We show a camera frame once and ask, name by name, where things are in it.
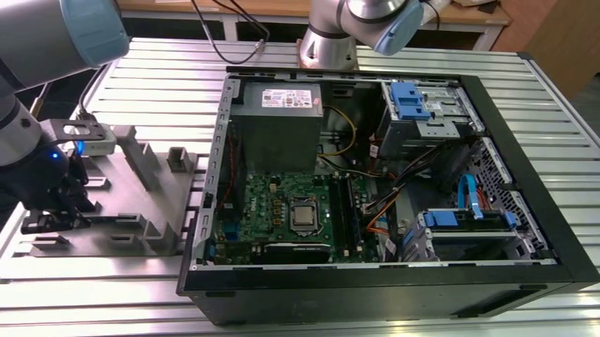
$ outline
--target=green circuit board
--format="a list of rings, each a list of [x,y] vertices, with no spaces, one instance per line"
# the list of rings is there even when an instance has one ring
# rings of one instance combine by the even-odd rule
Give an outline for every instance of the green circuit board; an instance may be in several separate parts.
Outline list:
[[[309,175],[250,175],[246,187],[246,208],[241,222],[241,241],[333,242],[326,179]],[[317,205],[322,230],[317,230],[305,237],[293,232],[287,225],[290,201],[294,198],[310,200]]]
[[[364,242],[361,252],[345,255],[336,247],[336,230],[330,209],[330,179],[334,176],[314,176],[301,174],[278,174],[247,176],[243,216],[239,223],[239,237],[235,242],[218,245],[221,262],[247,264],[246,256],[251,244],[259,242],[320,243],[332,246],[332,262],[361,263],[373,262],[377,258],[374,245]],[[366,201],[368,180],[362,176],[350,179],[354,203]],[[293,211],[295,206],[312,205],[316,227],[307,231],[294,230]]]

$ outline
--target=wooden table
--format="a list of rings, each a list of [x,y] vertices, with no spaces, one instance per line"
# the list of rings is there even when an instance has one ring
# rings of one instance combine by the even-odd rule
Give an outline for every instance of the wooden table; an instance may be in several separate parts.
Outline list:
[[[130,18],[170,18],[197,20],[190,1],[171,1],[156,3],[155,0],[118,0],[124,17]],[[246,11],[261,22],[279,22],[307,24],[310,0],[238,0]],[[237,23],[243,20],[237,14],[219,7],[213,0],[197,0],[207,20],[223,22],[225,38],[237,41]],[[504,26],[512,22],[501,8],[493,14],[480,12],[475,7],[452,4],[440,13],[440,30],[449,32],[479,32],[481,34],[473,47],[476,51],[489,51],[499,38]],[[436,29],[436,19],[421,27],[424,30]]]

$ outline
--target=motherboard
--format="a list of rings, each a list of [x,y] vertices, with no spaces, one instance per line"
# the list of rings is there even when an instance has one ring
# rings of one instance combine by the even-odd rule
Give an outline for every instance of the motherboard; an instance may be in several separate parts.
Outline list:
[[[362,176],[249,174],[242,219],[223,223],[215,262],[277,263],[270,256],[287,263],[377,261],[360,227],[368,197]]]

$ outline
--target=metal bracket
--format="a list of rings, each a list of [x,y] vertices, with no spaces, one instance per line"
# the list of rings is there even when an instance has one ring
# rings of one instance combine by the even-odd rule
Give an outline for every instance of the metal bracket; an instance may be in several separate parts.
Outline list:
[[[39,123],[43,133],[52,145],[75,140],[104,140],[106,132],[98,121],[71,119],[47,119]],[[64,127],[72,126],[79,133],[64,132]]]

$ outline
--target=aluminum profile table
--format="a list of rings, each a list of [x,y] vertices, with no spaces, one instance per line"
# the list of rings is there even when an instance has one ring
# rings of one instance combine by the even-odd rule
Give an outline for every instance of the aluminum profile table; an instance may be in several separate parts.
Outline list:
[[[221,44],[241,59],[253,44]],[[362,70],[469,74],[489,94],[585,250],[600,265],[600,140],[535,62],[515,53],[406,49],[392,58],[360,48]],[[293,44],[269,44],[247,65],[294,67]],[[225,63],[205,41],[135,39],[106,71],[88,110],[136,125],[156,152],[185,146],[199,160],[199,205]],[[592,336],[600,286],[551,296],[491,319],[354,322],[222,328],[175,294],[181,256],[34,258],[19,208],[0,234],[0,336]]]

